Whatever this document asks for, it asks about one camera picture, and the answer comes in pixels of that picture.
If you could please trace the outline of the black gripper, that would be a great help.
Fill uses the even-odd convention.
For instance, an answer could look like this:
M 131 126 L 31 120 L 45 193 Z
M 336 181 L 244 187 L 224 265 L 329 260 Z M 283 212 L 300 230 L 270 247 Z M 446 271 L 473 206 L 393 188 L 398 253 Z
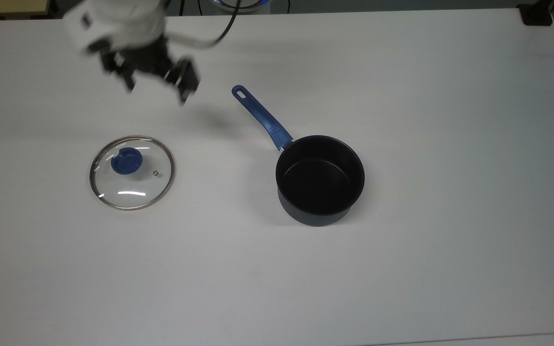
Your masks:
M 178 102 L 183 106 L 198 89 L 200 77 L 193 59 L 182 57 L 177 62 L 171 60 L 167 42 L 165 37 L 160 36 L 142 47 L 125 48 L 116 52 L 102 49 L 102 69 L 108 74 L 116 75 L 124 83 L 127 93 L 132 92 L 136 86 L 134 71 L 159 76 L 176 90 Z

